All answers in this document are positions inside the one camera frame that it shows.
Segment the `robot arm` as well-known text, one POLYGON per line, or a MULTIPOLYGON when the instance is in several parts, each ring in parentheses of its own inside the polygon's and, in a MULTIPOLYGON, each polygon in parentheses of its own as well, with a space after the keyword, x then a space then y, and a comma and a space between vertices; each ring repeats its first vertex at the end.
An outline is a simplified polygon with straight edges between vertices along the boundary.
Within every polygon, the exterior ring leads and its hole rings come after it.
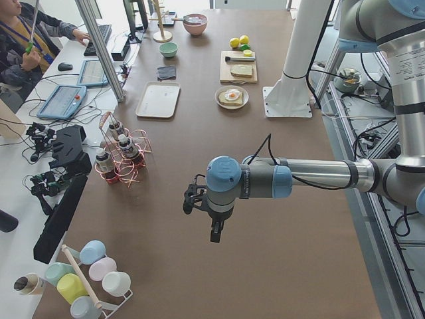
POLYGON ((293 185, 355 188, 424 211, 424 2, 344 1, 339 49, 387 56, 401 153, 396 159, 323 161, 248 156, 214 158, 202 207, 219 242, 236 199, 283 198, 293 185))

